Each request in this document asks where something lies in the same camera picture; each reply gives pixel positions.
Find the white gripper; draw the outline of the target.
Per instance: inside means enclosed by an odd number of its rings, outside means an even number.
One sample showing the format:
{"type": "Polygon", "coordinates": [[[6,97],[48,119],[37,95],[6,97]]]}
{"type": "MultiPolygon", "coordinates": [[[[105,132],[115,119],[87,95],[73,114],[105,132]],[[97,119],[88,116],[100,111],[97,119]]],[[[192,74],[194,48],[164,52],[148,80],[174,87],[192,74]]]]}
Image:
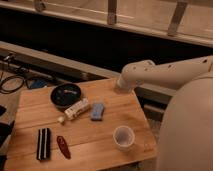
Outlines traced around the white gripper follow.
{"type": "Polygon", "coordinates": [[[122,92],[129,93],[137,87],[137,84],[134,80],[130,78],[125,78],[120,75],[116,81],[116,88],[122,92]]]}

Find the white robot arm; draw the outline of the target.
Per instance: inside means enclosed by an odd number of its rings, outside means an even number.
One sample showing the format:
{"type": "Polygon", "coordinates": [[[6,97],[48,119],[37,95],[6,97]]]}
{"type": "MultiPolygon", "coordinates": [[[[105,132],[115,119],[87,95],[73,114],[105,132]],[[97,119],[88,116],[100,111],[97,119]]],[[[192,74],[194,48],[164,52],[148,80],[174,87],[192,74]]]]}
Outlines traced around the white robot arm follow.
{"type": "Polygon", "coordinates": [[[160,128],[156,171],[213,171],[213,55],[157,65],[125,65],[116,87],[144,84],[176,91],[160,128]]]}

